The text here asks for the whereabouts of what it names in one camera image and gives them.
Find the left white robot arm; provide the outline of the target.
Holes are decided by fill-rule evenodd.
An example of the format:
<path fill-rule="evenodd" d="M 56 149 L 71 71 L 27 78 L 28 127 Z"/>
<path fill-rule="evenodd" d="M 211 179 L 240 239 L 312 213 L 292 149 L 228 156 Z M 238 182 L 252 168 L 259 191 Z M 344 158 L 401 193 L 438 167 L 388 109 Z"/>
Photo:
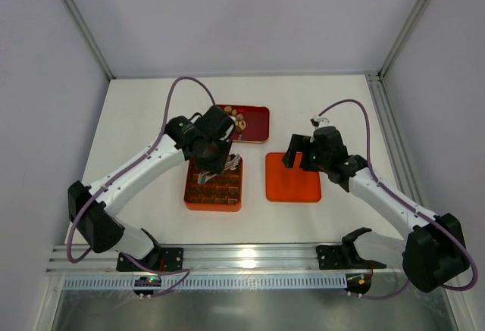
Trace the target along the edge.
<path fill-rule="evenodd" d="M 117 251 L 140 270 L 157 272 L 163 249 L 144 229 L 136 229 L 117 216 L 128 202 L 162 174 L 185 161 L 211 175 L 228 170 L 236 120 L 217 105 L 191 118 L 174 117 L 156 140 L 122 168 L 89 185 L 76 181 L 67 190 L 71 221 L 70 248 L 79 233 L 88 250 L 97 254 Z"/>

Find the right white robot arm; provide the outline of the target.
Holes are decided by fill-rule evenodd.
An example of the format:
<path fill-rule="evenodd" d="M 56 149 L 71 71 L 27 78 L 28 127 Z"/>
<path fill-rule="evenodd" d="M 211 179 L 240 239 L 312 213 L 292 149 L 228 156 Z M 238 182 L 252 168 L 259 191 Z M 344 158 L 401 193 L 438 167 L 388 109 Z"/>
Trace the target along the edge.
<path fill-rule="evenodd" d="M 448 288 L 451 279 L 467 270 L 471 281 L 459 291 L 476 285 L 477 265 L 466 249 L 459 220 L 452 214 L 439 216 L 388 186 L 362 156 L 349 155 L 334 126 L 320 127 L 312 136 L 292 135 L 283 156 L 285 167 L 293 167 L 297 154 L 302 156 L 300 168 L 325 173 L 332 183 L 370 205 L 403 238 L 360 230 L 351 242 L 360 258 L 403 270 L 408 281 L 425 293 Z"/>

